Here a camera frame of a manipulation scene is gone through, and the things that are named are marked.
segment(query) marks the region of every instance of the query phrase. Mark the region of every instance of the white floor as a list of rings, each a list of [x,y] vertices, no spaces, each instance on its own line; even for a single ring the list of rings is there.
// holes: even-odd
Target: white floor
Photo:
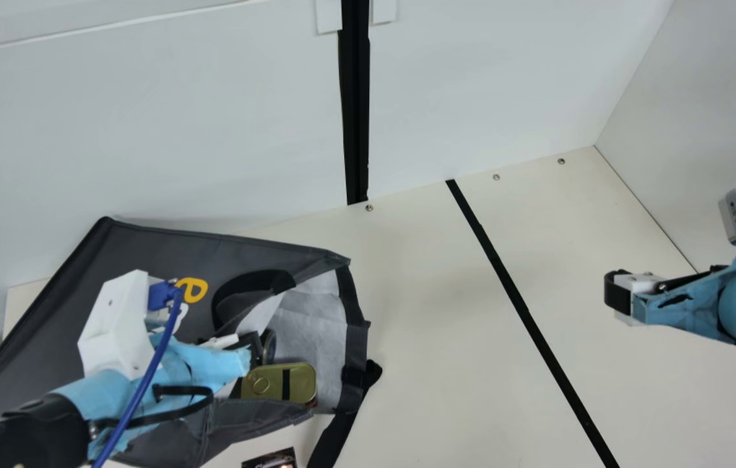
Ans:
[[[736,347],[630,328],[602,303],[608,270],[691,267],[593,148],[560,157],[457,182],[617,462],[736,466]],[[353,259],[385,375],[338,465],[602,466],[445,184],[370,204],[241,233]],[[11,290],[6,325],[41,285]],[[207,466],[290,445],[305,463],[327,421]]]

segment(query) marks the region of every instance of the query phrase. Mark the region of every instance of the white mount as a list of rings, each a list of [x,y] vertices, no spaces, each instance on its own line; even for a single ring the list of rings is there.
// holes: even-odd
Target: white mount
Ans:
[[[133,270],[103,284],[79,336],[85,376],[104,369],[130,380],[145,374],[154,355],[145,324],[149,281],[147,272]]]

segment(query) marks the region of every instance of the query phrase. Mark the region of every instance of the bolt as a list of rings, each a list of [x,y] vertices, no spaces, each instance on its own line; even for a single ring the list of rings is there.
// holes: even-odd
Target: bolt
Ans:
[[[91,440],[95,441],[99,436],[99,426],[91,422],[88,424],[88,433],[91,436]]]

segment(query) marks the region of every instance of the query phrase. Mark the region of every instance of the white panel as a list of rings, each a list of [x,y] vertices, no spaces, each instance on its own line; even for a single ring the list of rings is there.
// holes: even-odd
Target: white panel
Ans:
[[[736,0],[676,1],[596,145],[698,270],[733,260]]]
[[[370,195],[593,145],[671,2],[401,1],[370,29]]]
[[[341,0],[315,0],[315,3],[318,33],[332,33],[342,28]]]
[[[397,0],[373,0],[371,2],[371,22],[390,23],[397,19]]]
[[[593,148],[459,180],[620,466],[736,466],[736,346],[626,326],[602,276],[691,266]]]
[[[272,0],[0,47],[0,330],[6,287],[50,276],[95,219],[345,204],[335,35]]]
[[[0,44],[243,0],[0,0]]]
[[[243,232],[353,260],[368,357],[385,372],[337,466],[602,466],[447,187],[371,204]],[[328,421],[232,445],[207,466],[291,445],[305,466]]]

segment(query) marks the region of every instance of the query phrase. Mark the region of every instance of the blue gripper cover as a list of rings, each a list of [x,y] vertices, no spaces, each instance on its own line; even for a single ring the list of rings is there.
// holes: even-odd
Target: blue gripper cover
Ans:
[[[155,345],[159,340],[159,334],[151,336],[151,344]],[[227,383],[249,372],[249,359],[251,359],[251,353],[248,349],[214,350],[179,343],[171,338],[162,358],[162,367],[157,369],[151,385],[198,385],[207,386],[211,391],[217,392]],[[139,382],[140,379],[129,381],[126,376],[116,370],[103,370],[62,386],[53,393],[58,393],[71,400],[85,420],[118,418],[125,411],[128,400],[134,395]],[[153,392],[148,391],[134,417],[174,411],[192,405],[201,398],[203,397],[164,396],[160,402],[157,402]],[[116,452],[125,450],[128,441],[155,427],[145,426],[126,430],[116,445]],[[94,454],[101,450],[107,440],[106,434],[109,432],[110,430],[106,430],[89,444],[89,460],[94,459]]]

